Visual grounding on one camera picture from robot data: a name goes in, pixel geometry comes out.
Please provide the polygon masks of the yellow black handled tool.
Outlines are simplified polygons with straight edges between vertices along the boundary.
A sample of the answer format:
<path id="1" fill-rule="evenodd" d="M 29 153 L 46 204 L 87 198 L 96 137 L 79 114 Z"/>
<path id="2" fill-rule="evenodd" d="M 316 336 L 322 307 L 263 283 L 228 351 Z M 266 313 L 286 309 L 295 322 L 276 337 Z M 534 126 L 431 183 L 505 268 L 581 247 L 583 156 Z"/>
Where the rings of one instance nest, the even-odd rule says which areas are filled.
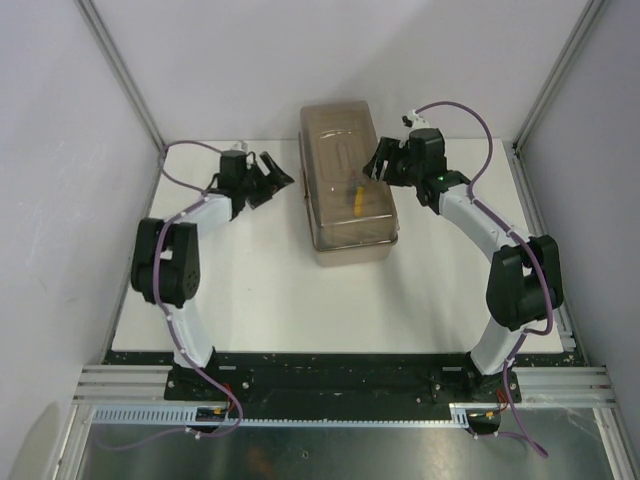
<path id="1" fill-rule="evenodd" d="M 363 213 L 364 204 L 364 187 L 356 186 L 351 194 L 351 203 L 353 206 L 353 214 L 356 217 L 360 217 Z"/>

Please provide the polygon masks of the translucent brown plastic toolbox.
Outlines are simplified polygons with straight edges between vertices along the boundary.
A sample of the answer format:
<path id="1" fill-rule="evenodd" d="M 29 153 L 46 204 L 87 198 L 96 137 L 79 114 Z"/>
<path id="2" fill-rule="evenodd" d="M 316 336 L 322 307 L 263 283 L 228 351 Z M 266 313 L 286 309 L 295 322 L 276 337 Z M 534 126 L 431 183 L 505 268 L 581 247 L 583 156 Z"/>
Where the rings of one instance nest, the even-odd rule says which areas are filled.
<path id="1" fill-rule="evenodd" d="M 299 146 L 304 201 L 317 263 L 340 267 L 386 259 L 398 240 L 390 187 L 362 173 L 378 145 L 368 104 L 352 101 L 304 106 Z M 346 202 L 347 179 L 357 172 L 363 213 Z"/>

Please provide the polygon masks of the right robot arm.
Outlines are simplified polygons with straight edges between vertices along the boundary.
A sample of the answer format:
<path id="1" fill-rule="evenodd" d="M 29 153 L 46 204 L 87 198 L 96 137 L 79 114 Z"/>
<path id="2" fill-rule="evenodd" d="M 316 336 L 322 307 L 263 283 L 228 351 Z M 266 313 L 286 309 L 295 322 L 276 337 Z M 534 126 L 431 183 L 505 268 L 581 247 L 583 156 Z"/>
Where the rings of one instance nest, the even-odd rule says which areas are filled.
<path id="1" fill-rule="evenodd" d="M 497 389 L 495 375 L 509 369 L 524 340 L 553 328 L 553 313 L 564 301 L 557 242 L 509 223 L 475 195 L 473 181 L 449 169 L 437 129 L 413 130 L 406 140 L 381 138 L 363 172 L 373 181 L 414 188 L 422 206 L 455 225 L 488 259 L 490 320 L 461 376 L 469 399 L 486 400 Z"/>

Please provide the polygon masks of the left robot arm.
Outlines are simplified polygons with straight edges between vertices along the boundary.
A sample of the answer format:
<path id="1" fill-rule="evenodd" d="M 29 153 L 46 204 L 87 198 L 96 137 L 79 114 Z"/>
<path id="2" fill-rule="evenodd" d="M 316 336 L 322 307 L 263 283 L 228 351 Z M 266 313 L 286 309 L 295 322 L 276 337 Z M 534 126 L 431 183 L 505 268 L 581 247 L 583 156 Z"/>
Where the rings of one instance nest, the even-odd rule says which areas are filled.
<path id="1" fill-rule="evenodd" d="M 266 152 L 223 150 L 209 184 L 196 200 L 169 217 L 139 221 L 130 283 L 144 301 L 159 308 L 173 341 L 174 360 L 192 368 L 186 387 L 197 398 L 214 397 L 221 376 L 209 368 L 214 347 L 199 318 L 195 296 L 201 283 L 200 241 L 234 220 L 248 206 L 270 201 L 293 178 Z"/>

